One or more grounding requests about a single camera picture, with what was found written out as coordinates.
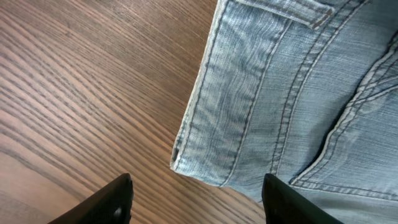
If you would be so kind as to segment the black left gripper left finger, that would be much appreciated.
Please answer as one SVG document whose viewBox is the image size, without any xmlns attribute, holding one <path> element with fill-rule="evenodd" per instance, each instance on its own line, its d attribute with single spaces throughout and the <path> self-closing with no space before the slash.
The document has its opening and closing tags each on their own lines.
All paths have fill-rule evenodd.
<svg viewBox="0 0 398 224">
<path fill-rule="evenodd" d="M 49 224 L 129 224 L 133 198 L 131 176 L 124 173 Z"/>
</svg>

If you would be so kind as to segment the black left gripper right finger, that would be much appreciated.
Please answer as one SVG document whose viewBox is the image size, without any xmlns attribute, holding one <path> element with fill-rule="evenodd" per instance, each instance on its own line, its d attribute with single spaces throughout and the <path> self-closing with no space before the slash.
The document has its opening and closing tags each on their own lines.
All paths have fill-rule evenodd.
<svg viewBox="0 0 398 224">
<path fill-rule="evenodd" d="M 267 224 L 342 224 L 273 174 L 266 174 L 262 202 Z"/>
</svg>

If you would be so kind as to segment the light blue denim shorts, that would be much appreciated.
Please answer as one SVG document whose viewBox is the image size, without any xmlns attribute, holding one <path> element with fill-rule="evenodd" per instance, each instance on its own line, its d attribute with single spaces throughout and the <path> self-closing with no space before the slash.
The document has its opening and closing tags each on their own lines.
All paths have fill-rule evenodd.
<svg viewBox="0 0 398 224">
<path fill-rule="evenodd" d="M 219 0 L 171 169 L 397 222 L 397 0 Z"/>
</svg>

